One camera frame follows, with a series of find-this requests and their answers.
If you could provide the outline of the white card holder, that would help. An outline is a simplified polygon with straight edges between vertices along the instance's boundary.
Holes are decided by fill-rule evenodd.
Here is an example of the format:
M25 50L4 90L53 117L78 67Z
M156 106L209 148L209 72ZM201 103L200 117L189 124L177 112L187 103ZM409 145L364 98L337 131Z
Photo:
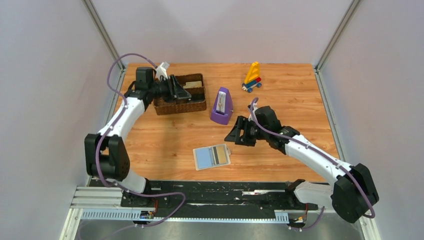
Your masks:
M197 171L221 167L221 166L229 165L231 163L230 156L231 156L232 153L231 153L231 150L229 149L229 147L226 145L227 152L228 152L229 164L225 164L225 165L215 165L214 164L212 147L219 146L219 145L226 145L226 144L217 144L217 145L199 147L199 148L193 149L194 164L195 164L195 169Z

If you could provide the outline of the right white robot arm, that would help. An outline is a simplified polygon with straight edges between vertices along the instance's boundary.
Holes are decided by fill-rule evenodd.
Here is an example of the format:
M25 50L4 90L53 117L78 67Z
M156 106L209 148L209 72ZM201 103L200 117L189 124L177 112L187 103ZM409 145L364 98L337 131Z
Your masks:
M224 140L248 147L266 141L271 148L301 161L323 177L326 185L298 179L288 188L300 203L331 207L348 223L376 216L373 206L380 197L369 168L331 156L295 128L282 125L269 106L251 109L249 117L239 115Z

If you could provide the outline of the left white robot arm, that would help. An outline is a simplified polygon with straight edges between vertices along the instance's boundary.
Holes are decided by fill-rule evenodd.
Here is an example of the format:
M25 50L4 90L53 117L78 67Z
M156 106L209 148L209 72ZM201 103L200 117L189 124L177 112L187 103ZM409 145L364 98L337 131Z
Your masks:
M117 112L102 129L84 139L87 174L99 178L106 187L118 186L128 193L149 195L149 181L131 169L125 140L153 100L175 103L191 97L175 75L166 76L159 68L138 67L135 81L122 95Z

